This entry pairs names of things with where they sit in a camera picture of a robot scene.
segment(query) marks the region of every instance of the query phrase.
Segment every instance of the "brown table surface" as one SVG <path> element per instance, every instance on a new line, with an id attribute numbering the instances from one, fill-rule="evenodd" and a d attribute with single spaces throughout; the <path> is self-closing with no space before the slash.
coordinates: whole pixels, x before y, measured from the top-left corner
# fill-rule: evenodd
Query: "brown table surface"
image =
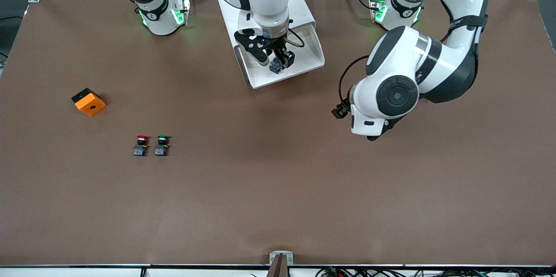
<path id="1" fill-rule="evenodd" d="M 556 57 L 537 2 L 490 0 L 471 90 L 369 142 L 330 110 L 384 31 L 355 0 L 306 1 L 326 66 L 257 90 L 217 0 L 167 37 L 127 0 L 31 4 L 0 79 L 0 264 L 553 264 Z M 425 4 L 416 28 L 441 38 Z M 72 104 L 85 87 L 108 103 L 95 117 Z M 133 156 L 141 134 L 171 136 L 169 157 Z"/>

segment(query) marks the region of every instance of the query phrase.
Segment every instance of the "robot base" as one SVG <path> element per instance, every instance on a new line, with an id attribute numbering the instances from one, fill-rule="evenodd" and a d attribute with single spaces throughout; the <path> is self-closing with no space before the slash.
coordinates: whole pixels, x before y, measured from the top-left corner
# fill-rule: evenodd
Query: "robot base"
<path id="1" fill-rule="evenodd" d="M 411 17 L 402 18 L 399 12 L 392 8 L 391 0 L 369 0 L 369 4 L 370 7 L 378 9 L 378 11 L 371 10 L 371 19 L 373 22 L 380 24 L 385 30 L 393 30 L 403 25 L 411 27 L 417 22 L 419 12 L 421 12 L 421 8 L 419 8 Z"/>
<path id="2" fill-rule="evenodd" d="M 140 13 L 143 25 L 147 26 L 155 35 L 170 35 L 179 27 L 187 26 L 189 5 L 189 0 L 169 0 L 168 8 L 161 14 L 160 20 L 149 20 L 149 18 Z"/>
<path id="3" fill-rule="evenodd" d="M 274 54 L 268 57 L 268 64 L 262 66 L 236 42 L 234 34 L 238 31 L 240 10 L 230 6 L 224 0 L 218 0 L 218 3 L 246 85 L 257 89 L 324 66 L 324 54 L 314 29 L 316 22 L 305 0 L 289 0 L 288 2 L 290 19 L 293 20 L 290 28 L 303 39 L 305 46 L 299 48 L 288 44 L 288 50 L 295 54 L 295 62 L 279 74 L 273 73 L 268 68 L 270 62 L 275 58 Z M 291 32 L 288 32 L 288 39 L 293 42 L 298 41 Z"/>

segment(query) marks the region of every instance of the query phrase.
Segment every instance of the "green led light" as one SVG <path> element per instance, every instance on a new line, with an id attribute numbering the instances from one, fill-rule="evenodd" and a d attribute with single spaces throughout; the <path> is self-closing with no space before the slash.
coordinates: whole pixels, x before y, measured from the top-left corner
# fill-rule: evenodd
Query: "green led light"
<path id="1" fill-rule="evenodd" d="M 415 12 L 415 19 L 413 19 L 413 23 L 417 22 L 417 19 L 419 18 L 419 12 L 421 12 L 421 7 L 419 7 L 419 10 Z"/>
<path id="2" fill-rule="evenodd" d="M 183 24 L 183 22 L 184 22 L 183 13 L 181 13 L 179 11 L 172 10 L 172 15 L 175 18 L 175 23 L 177 23 L 178 25 Z"/>
<path id="3" fill-rule="evenodd" d="M 377 22 L 382 22 L 382 21 L 384 20 L 384 14 L 386 14 L 387 11 L 388 11 L 388 6 L 384 4 L 384 5 L 377 11 Z"/>
<path id="4" fill-rule="evenodd" d="M 141 12 L 141 10 L 139 10 L 139 15 L 141 16 L 141 19 L 143 20 L 143 25 L 147 26 L 147 21 L 145 20 L 145 16 L 143 16 L 143 13 Z"/>

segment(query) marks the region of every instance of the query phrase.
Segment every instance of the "brown paper mat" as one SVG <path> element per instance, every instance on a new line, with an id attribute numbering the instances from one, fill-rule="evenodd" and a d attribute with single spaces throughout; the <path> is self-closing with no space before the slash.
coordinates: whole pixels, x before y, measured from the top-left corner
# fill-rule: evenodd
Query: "brown paper mat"
<path id="1" fill-rule="evenodd" d="M 480 73 L 376 142 L 342 70 L 384 33 L 355 0 L 306 0 L 326 65 L 252 90 L 217 0 L 148 32 L 127 0 L 30 5 L 0 79 L 0 264 L 553 264 L 556 57 L 534 0 L 490 0 Z M 416 28 L 441 38 L 426 0 Z M 348 87 L 363 65 L 346 77 Z M 88 117 L 89 87 L 108 107 Z M 169 157 L 132 155 L 171 136 Z"/>

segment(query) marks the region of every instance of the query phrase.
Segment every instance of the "orange block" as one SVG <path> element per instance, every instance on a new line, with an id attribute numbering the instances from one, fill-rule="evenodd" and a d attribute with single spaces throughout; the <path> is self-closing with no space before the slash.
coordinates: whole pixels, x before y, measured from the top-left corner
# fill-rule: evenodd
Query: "orange block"
<path id="1" fill-rule="evenodd" d="M 93 116 L 106 107 L 106 103 L 88 88 L 71 98 L 75 106 L 83 113 Z"/>

